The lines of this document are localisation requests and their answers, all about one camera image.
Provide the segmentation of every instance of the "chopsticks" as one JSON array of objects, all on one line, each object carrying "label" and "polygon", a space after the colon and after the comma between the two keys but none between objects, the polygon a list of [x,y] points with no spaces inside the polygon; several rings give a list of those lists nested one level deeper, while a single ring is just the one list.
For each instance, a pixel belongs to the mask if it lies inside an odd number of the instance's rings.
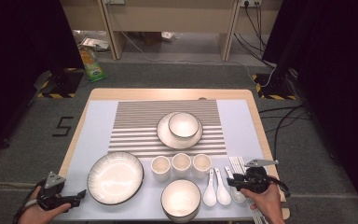
[{"label": "chopsticks", "polygon": [[[228,159],[230,160],[231,166],[236,174],[245,175],[246,168],[242,157],[228,157]],[[246,201],[249,206],[254,204],[253,200],[250,198],[246,198]],[[264,219],[264,216],[261,214],[260,210],[258,210],[257,208],[251,209],[251,212],[255,224],[267,224],[267,221]]]}]

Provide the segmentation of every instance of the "human hand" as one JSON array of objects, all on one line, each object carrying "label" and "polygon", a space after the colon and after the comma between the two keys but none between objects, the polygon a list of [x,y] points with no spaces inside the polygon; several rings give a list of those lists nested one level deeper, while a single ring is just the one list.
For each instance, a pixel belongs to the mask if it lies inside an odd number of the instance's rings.
[{"label": "human hand", "polygon": [[[30,201],[36,199],[39,190],[40,190],[40,186],[34,190],[34,192],[31,195]],[[28,209],[26,209],[22,213],[20,217],[20,224],[49,224],[49,222],[53,218],[67,211],[70,208],[71,208],[71,204],[65,203],[52,210],[45,211],[39,206],[39,204],[35,204],[29,207]]]},{"label": "human hand", "polygon": [[276,184],[270,183],[267,190],[260,194],[253,193],[248,189],[241,189],[241,193],[255,202],[251,205],[251,209],[258,208],[269,224],[284,223],[281,194]]}]

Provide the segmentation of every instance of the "white cup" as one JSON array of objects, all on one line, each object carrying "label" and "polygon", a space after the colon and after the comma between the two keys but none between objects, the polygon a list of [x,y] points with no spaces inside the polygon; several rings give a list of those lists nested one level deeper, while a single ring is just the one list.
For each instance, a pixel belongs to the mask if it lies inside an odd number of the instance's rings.
[{"label": "white cup", "polygon": [[202,179],[208,176],[212,161],[205,154],[198,154],[193,158],[193,176]]},{"label": "white cup", "polygon": [[186,177],[191,172],[191,159],[185,153],[178,153],[172,158],[172,167],[177,177]]},{"label": "white cup", "polygon": [[171,177],[171,162],[170,159],[164,156],[157,156],[152,160],[153,176],[157,181],[166,181]]}]

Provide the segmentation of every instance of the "white ceramic spoon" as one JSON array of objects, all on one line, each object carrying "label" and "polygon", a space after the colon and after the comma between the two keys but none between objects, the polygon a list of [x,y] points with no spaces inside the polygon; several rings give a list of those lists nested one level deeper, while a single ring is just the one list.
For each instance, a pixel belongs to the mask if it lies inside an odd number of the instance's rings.
[{"label": "white ceramic spoon", "polygon": [[214,206],[216,204],[216,194],[213,188],[213,169],[209,171],[209,184],[202,196],[202,200],[208,206]]},{"label": "white ceramic spoon", "polygon": [[[231,173],[231,170],[229,169],[228,166],[225,166],[227,175],[229,178],[234,179],[234,176]],[[237,191],[236,188],[234,187],[230,187],[231,189],[231,196],[234,199],[235,202],[237,203],[244,203],[246,201],[246,197],[245,195],[243,195],[240,191]]]},{"label": "white ceramic spoon", "polygon": [[231,203],[231,196],[229,195],[225,185],[223,184],[219,168],[215,167],[214,171],[216,172],[217,176],[217,201],[223,205],[228,205]]}]

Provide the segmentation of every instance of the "wall socket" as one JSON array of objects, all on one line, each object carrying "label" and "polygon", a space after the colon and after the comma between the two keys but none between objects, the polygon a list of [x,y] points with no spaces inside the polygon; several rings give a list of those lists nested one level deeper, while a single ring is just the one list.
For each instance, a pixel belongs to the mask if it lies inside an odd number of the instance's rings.
[{"label": "wall socket", "polygon": [[110,5],[124,5],[125,4],[124,0],[107,0],[106,4],[108,2],[110,3]]},{"label": "wall socket", "polygon": [[245,7],[245,1],[249,2],[248,7],[255,7],[256,3],[258,3],[258,5],[261,5],[261,0],[241,0],[241,7]]}]

